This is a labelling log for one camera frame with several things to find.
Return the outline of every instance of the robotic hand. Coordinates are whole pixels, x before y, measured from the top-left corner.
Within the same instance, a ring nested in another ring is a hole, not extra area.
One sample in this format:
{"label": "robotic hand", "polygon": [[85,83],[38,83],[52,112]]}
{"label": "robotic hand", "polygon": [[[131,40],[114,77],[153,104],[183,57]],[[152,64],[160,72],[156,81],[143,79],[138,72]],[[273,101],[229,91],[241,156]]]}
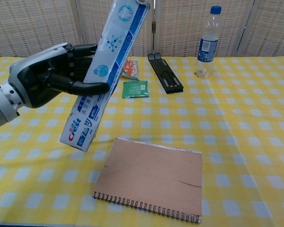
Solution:
{"label": "robotic hand", "polygon": [[62,43],[12,64],[8,83],[0,85],[0,126],[19,116],[20,107],[41,107],[61,92],[78,96],[108,92],[107,83],[83,83],[97,47]]}

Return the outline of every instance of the table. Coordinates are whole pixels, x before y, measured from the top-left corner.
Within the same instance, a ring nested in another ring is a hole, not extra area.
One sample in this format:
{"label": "table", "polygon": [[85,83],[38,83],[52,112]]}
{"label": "table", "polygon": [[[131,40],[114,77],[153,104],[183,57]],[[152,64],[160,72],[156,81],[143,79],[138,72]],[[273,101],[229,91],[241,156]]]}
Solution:
{"label": "table", "polygon": [[[0,83],[19,59],[0,58]],[[191,226],[91,197],[124,137],[203,153],[200,226],[284,227],[284,57],[215,58],[208,79],[194,76],[195,58],[165,57],[184,85],[169,95],[146,58],[132,59],[150,97],[122,99],[121,79],[87,153],[59,142],[75,96],[23,107],[0,127],[0,223]]]}

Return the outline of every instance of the notebook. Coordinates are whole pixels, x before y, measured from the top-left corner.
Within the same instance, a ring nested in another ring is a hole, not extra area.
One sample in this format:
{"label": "notebook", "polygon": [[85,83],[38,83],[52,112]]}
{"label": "notebook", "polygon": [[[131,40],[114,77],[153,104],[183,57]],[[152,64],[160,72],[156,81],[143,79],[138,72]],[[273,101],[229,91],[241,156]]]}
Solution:
{"label": "notebook", "polygon": [[93,196],[200,223],[202,154],[116,138]]}

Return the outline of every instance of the green sachet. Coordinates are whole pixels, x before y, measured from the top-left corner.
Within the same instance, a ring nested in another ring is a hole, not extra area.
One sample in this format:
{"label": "green sachet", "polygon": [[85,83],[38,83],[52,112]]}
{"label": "green sachet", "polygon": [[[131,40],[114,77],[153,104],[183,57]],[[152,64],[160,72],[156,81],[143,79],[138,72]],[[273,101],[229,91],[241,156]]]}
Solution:
{"label": "green sachet", "polygon": [[147,80],[124,82],[122,98],[137,97],[149,97],[147,90]]}

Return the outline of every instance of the blue bottle cap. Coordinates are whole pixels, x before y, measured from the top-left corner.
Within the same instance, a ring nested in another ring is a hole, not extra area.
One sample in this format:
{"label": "blue bottle cap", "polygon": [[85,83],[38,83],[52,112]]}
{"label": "blue bottle cap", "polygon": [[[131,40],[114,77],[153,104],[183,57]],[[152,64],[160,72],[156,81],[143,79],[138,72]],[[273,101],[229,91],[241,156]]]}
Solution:
{"label": "blue bottle cap", "polygon": [[211,14],[220,14],[222,10],[221,6],[212,6],[212,8],[210,9],[210,13]]}

